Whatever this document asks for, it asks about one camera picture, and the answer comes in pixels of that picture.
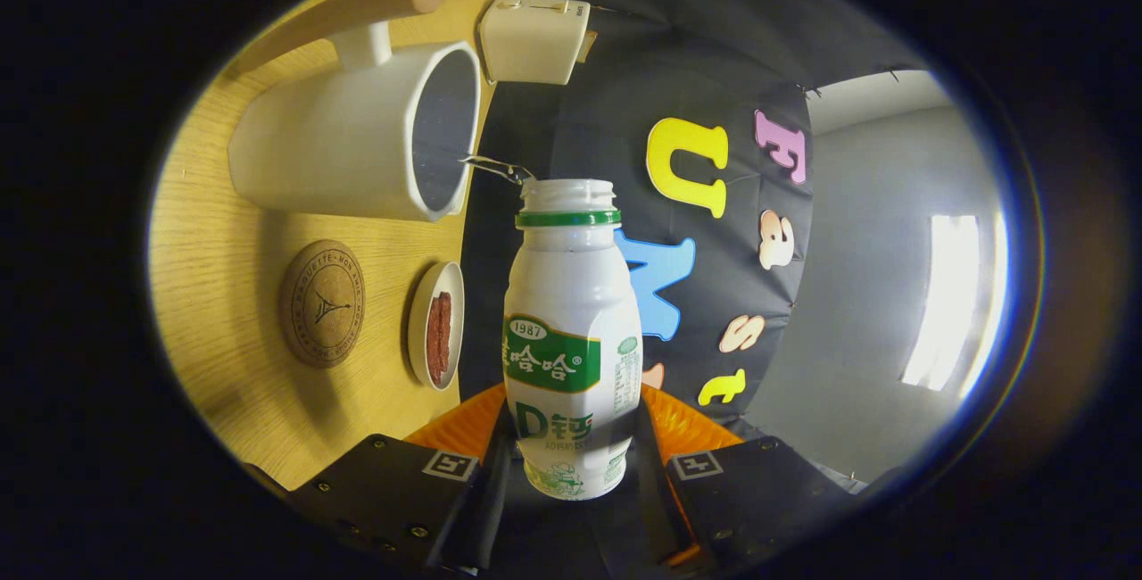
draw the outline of red food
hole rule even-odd
[[[426,352],[428,357],[428,376],[433,384],[441,385],[444,372],[448,371],[448,340],[452,331],[452,295],[440,292],[428,308],[428,336]]]

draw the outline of foam letter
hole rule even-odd
[[[793,168],[789,178],[797,185],[805,182],[804,132],[790,132],[781,124],[771,123],[769,118],[757,110],[754,112],[754,140],[757,140],[757,146],[763,150],[775,145],[777,148],[770,150],[770,158],[782,168]]]
[[[762,211],[758,223],[762,243],[757,247],[757,258],[769,271],[773,266],[788,266],[793,261],[793,224],[788,218],[778,217],[777,211]]]
[[[666,366],[662,362],[654,364],[649,371],[643,371],[643,384],[651,388],[662,389],[662,379],[666,377]]]
[[[698,393],[698,404],[708,406],[710,401],[718,394],[724,394],[722,403],[729,404],[733,401],[734,394],[743,393],[745,390],[746,371],[738,369],[738,372],[732,373],[732,376],[714,377],[714,379],[706,381],[706,386],[702,386],[702,392]]]
[[[726,162],[730,162],[730,140],[725,129],[706,129],[681,118],[664,118],[646,137],[646,172],[654,188],[674,201],[707,207],[714,218],[722,218],[725,214],[725,183],[715,180],[714,185],[707,186],[676,177],[670,169],[670,154],[675,150],[709,158],[715,168],[725,169]]]
[[[630,284],[638,299],[643,335],[669,341],[678,331],[682,313],[656,292],[690,276],[694,269],[697,243],[693,239],[682,239],[678,245],[659,245],[629,241],[622,231],[614,231],[614,245],[628,264],[642,264],[632,268]]]
[[[763,316],[738,316],[738,319],[730,321],[717,349],[723,353],[733,353],[734,349],[753,348],[757,344],[757,338],[762,336],[763,329],[765,329]]]

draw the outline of blue letter m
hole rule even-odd
[[[683,239],[678,245],[659,245],[629,241],[622,231],[614,231],[614,245],[619,247],[628,264],[640,264],[630,269],[630,284],[638,299],[643,335],[653,335],[662,341],[671,340],[678,332],[682,313],[656,292],[690,276],[697,255],[694,240]]]

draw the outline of orange gripper part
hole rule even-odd
[[[743,442],[742,438],[693,410],[677,397],[646,385],[642,386],[642,394],[646,408],[650,410],[651,425],[654,427],[654,438],[658,441],[658,454],[662,459],[662,466],[666,466],[671,457],[679,453],[713,451]],[[674,497],[674,504],[678,506],[682,521],[686,523],[686,531],[690,532],[691,540],[689,547],[667,559],[667,564],[670,566],[678,566],[698,557],[701,548],[694,537],[694,527],[690,524],[690,517],[686,516],[682,502],[678,501],[678,493],[674,490],[674,484],[670,484],[670,496]]]
[[[483,459],[506,394],[502,384],[491,386],[443,416],[426,422],[404,441],[428,449]]]

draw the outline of metal wire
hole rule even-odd
[[[522,186],[523,182],[528,178],[534,178],[536,175],[531,174],[530,169],[524,168],[524,166],[514,166],[510,162],[497,161],[494,158],[486,156],[467,156],[460,158],[460,162],[465,164],[473,166],[475,169],[482,169],[484,172],[496,174],[497,177],[505,178],[505,180],[515,183],[515,185]]]

